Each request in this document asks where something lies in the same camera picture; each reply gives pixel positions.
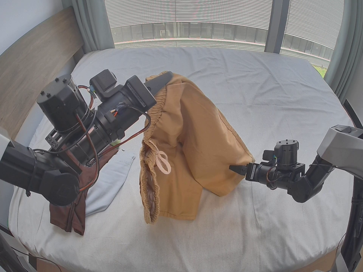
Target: mattress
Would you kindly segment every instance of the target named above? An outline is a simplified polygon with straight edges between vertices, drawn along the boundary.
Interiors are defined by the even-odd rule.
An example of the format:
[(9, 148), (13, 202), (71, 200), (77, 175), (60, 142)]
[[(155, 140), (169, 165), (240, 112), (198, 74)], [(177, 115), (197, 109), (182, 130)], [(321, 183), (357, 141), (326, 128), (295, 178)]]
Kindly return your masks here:
[[(109, 49), (85, 55), (78, 84), (103, 69), (124, 83), (171, 70), (191, 79), (222, 111), (256, 161), (281, 139), (299, 141), (298, 161), (312, 163), (329, 127), (352, 125), (319, 73), (306, 60), (220, 48)], [(126, 136), (142, 129), (144, 118)], [(31, 147), (47, 148), (46, 118)], [(142, 135), (122, 149), (138, 155)], [(49, 203), (15, 188), (13, 235), (33, 254), (72, 271), (292, 271), (337, 247), (348, 223), (353, 177), (334, 170), (322, 191), (297, 203), (285, 190), (242, 180), (230, 194), (203, 190), (194, 221), (160, 217), (145, 224), (138, 160), (107, 210), (86, 218), (84, 236), (49, 223)]]

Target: white label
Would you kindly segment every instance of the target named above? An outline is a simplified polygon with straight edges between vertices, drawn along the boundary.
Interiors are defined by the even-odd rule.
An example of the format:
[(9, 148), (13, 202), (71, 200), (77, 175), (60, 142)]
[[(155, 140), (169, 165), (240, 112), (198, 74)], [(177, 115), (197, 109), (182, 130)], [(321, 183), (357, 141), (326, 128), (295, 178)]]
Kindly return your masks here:
[(256, 165), (254, 164), (253, 167), (252, 167), (252, 172), (251, 172), (251, 177), (250, 179), (252, 180), (253, 177), (254, 177), (254, 171), (256, 170)]

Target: gray curtain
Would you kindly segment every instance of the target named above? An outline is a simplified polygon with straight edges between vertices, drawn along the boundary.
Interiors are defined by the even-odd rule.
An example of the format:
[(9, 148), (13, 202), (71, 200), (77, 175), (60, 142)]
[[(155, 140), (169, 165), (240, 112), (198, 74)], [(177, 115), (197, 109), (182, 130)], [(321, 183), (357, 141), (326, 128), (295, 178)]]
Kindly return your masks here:
[(363, 0), (344, 0), (342, 26), (337, 43), (324, 76), (339, 100), (344, 103), (346, 93), (361, 61), (363, 51)]
[(73, 6), (84, 40), (84, 52), (115, 48), (105, 0), (62, 0), (63, 8)]

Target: green grass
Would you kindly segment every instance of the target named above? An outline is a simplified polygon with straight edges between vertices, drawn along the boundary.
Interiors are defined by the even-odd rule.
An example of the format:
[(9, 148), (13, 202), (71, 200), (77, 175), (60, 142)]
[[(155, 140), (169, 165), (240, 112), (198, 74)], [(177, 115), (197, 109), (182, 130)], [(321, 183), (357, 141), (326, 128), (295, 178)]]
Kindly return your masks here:
[(313, 67), (320, 73), (320, 75), (322, 77), (325, 76), (325, 73), (326, 73), (326, 70), (327, 70), (326, 68), (324, 68), (322, 66), (315, 66), (315, 65), (313, 65)]

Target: bed frame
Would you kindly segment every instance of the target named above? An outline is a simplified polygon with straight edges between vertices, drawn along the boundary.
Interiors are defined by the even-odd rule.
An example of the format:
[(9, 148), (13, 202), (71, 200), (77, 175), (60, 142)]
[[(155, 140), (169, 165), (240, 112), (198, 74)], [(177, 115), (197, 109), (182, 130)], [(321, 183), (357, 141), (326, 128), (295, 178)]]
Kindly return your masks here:
[[(73, 8), (69, 7), (34, 27), (0, 55), (0, 126), (12, 139), (42, 88), (55, 79), (83, 44)], [(332, 251), (294, 272), (327, 271), (334, 258), (335, 251)], [(38, 271), (59, 271), (50, 263), (37, 262)]]

